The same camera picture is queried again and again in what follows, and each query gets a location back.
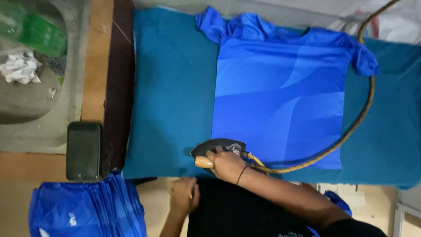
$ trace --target teal cloth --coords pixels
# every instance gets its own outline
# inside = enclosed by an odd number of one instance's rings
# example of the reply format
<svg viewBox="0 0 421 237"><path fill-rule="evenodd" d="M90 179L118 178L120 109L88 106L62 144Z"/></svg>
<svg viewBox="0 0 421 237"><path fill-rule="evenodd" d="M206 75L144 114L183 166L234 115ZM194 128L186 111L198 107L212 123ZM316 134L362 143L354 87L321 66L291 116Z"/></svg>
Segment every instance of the teal cloth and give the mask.
<svg viewBox="0 0 421 237"><path fill-rule="evenodd" d="M134 35L135 105L124 177L208 175L188 152L211 137L217 44L196 28L194 16L160 8L135 10ZM278 177L398 187L420 181L421 47L365 44L381 73L368 115L341 147L342 169L305 168ZM367 94L368 79L349 67L343 131Z"/></svg>

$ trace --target smartphone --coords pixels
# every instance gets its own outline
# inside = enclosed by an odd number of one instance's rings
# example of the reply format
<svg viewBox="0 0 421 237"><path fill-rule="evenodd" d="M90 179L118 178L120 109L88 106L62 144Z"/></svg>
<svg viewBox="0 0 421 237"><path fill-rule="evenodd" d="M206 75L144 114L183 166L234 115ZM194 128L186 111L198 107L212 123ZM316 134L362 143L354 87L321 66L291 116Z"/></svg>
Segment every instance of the smartphone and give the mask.
<svg viewBox="0 0 421 237"><path fill-rule="evenodd" d="M100 177L102 125L72 122L67 126L66 178L96 181Z"/></svg>

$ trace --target yellow cable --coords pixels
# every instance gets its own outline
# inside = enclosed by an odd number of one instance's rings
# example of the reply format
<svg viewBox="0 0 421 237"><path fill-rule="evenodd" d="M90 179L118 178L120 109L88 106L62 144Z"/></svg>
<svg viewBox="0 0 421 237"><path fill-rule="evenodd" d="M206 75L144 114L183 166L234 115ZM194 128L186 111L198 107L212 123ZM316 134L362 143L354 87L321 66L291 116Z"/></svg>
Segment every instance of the yellow cable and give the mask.
<svg viewBox="0 0 421 237"><path fill-rule="evenodd" d="M384 5L382 8L378 9L375 13L371 14L361 25L360 30L358 31L358 42L359 43L364 43L364 40L362 39L362 34L365 30L365 28L368 26L368 24L378 15L380 15L381 13L383 13L385 10L387 10L388 8L390 8L392 5L394 5L395 3L399 2L400 0L392 0L390 2L388 2L386 5ZM254 160L257 165L253 164L252 167L259 169L265 173L275 173L275 174L281 174L281 173L287 173L287 172L291 172L294 170L299 170L302 168L305 168L309 165L312 165L314 163L316 163L317 161L321 160L323 157L325 157L326 155L328 155L329 153L331 153L332 151L334 151L335 149L337 149L339 146L341 146L348 138L349 136L353 133L353 131L358 127L358 125L362 122L362 120L364 119L365 115L368 112L368 109L370 109L371 103L373 102L373 97L374 97L374 76L369 76L369 82L370 82L370 87L369 87L369 91L368 91L368 97L367 100L364 104L364 107L362 108L362 110L360 111L360 113L358 114L357 118L353 121L353 123L351 124L351 126L349 126L349 128L345 131L345 133L341 136L341 138L339 140L337 140L334 144L330 145L329 147L327 147L326 149L324 149L323 151L313 155L315 156L313 159L304 162L302 164L298 164L296 166L292 166L289 168L283 168L283 169L270 169L270 168L266 168L263 163L257 159L255 156L253 156L252 154L248 154L248 158Z"/></svg>

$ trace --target sink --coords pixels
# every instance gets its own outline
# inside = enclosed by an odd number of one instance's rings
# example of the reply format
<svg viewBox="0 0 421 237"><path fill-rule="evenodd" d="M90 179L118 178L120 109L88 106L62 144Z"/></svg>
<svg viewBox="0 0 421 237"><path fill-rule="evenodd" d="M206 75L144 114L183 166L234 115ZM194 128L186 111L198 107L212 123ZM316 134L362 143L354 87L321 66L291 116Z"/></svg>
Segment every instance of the sink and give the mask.
<svg viewBox="0 0 421 237"><path fill-rule="evenodd" d="M13 2L66 29L68 50L58 58L65 62L64 75L47 65L46 56L37 57L44 64L38 72L42 83L7 83L0 75L0 150L65 154L67 125L80 120L91 1ZM1 63L6 60L0 56Z"/></svg>

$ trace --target black bracelet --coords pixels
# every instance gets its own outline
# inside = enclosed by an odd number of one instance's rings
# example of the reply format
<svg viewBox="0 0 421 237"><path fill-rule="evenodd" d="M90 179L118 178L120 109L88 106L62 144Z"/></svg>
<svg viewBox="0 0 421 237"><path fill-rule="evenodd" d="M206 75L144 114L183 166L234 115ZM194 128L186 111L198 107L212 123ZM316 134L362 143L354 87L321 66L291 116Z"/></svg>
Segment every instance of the black bracelet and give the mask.
<svg viewBox="0 0 421 237"><path fill-rule="evenodd" d="M247 167L248 167L248 166L246 165L246 166L244 167L244 169L241 171L240 175L238 176L237 183L236 183L235 185L238 185L238 182L240 181L241 175L242 175L242 173L244 172L244 170L245 170Z"/></svg>

